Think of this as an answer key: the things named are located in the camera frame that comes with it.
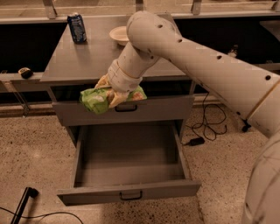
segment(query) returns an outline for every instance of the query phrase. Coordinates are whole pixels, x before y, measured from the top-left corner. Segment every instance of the dark can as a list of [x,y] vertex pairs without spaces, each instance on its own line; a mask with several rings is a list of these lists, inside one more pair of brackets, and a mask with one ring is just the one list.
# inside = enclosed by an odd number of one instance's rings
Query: dark can
[[86,29],[82,16],[75,12],[67,17],[70,32],[74,43],[83,43],[87,40]]

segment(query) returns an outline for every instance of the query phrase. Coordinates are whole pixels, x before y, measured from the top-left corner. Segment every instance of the black wire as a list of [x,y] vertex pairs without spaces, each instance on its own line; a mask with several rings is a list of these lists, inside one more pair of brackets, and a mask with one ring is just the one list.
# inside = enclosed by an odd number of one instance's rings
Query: black wire
[[[214,140],[216,140],[218,135],[226,134],[228,131],[228,128],[227,128],[227,125],[225,125],[225,130],[222,132],[218,132],[218,131],[214,130],[214,128],[212,128],[210,125],[219,125],[219,124],[223,123],[227,119],[227,115],[226,115],[225,111],[217,104],[210,103],[205,106],[205,100],[207,99],[208,96],[209,96],[209,93],[207,93],[206,97],[204,98],[204,100],[202,102],[202,108],[203,108],[202,122],[195,123],[193,126],[186,125],[186,127],[191,129],[192,132],[195,135],[197,135],[198,137],[202,137],[195,130],[200,129],[203,126],[204,127],[204,129],[203,129],[204,138],[206,138],[210,141],[214,141]],[[207,113],[207,108],[209,108],[210,106],[214,106],[214,107],[218,108],[223,113],[224,117],[220,122],[208,122],[206,113]],[[207,130],[210,130],[213,133],[213,138],[210,138],[207,136],[207,134],[206,134]]]
[[77,220],[79,220],[81,224],[83,224],[82,220],[77,215],[75,215],[73,213],[68,213],[68,212],[46,213],[46,214],[41,214],[41,215],[38,215],[38,216],[27,216],[26,217],[26,216],[23,216],[23,215],[21,215],[21,216],[17,215],[16,213],[13,213],[12,211],[10,211],[10,210],[8,210],[6,208],[3,208],[3,207],[0,207],[0,209],[4,210],[4,211],[6,211],[6,212],[8,212],[10,214],[14,214],[17,217],[20,217],[20,218],[23,218],[23,219],[27,219],[27,220],[37,219],[37,218],[41,218],[41,217],[45,218],[46,216],[50,216],[50,215],[54,215],[54,214],[70,214],[70,215],[74,216]]

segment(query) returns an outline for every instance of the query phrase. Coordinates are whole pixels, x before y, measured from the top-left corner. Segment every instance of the terrazzo floor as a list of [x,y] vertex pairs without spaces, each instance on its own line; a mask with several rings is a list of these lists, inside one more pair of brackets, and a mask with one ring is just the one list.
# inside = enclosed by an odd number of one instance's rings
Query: terrazzo floor
[[[215,129],[227,133],[202,145],[183,147],[192,179],[202,186],[194,197],[139,200],[86,206],[64,206],[58,189],[70,187],[75,148],[55,115],[0,118],[0,207],[16,211],[27,186],[39,191],[30,199],[24,215],[53,212],[76,214],[85,224],[107,223],[240,223],[249,174],[266,137],[257,130],[242,132],[242,122],[222,106],[227,120]],[[215,107],[206,112],[209,122],[223,114]],[[187,124],[201,122],[202,108],[194,107]],[[196,137],[185,127],[183,144]],[[12,214],[0,210],[0,224],[11,223]],[[69,214],[20,223],[80,223]]]

